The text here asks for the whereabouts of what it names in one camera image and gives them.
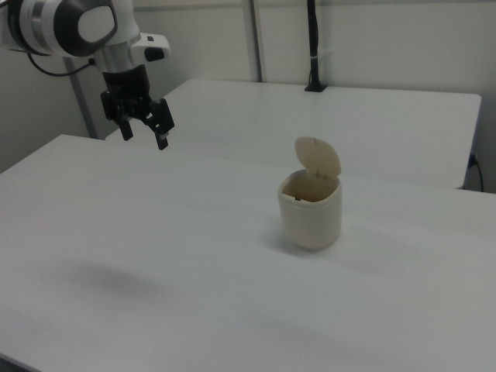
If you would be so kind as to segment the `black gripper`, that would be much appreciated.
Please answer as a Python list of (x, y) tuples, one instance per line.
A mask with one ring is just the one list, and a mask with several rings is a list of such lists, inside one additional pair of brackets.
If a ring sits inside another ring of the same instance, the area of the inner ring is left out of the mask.
[(174, 128), (174, 120), (167, 101), (153, 101), (150, 83), (144, 64), (131, 70), (103, 72), (107, 89), (101, 93), (105, 117), (119, 127), (125, 141), (133, 137), (128, 118), (144, 120), (154, 133), (159, 150), (168, 146), (167, 136)]

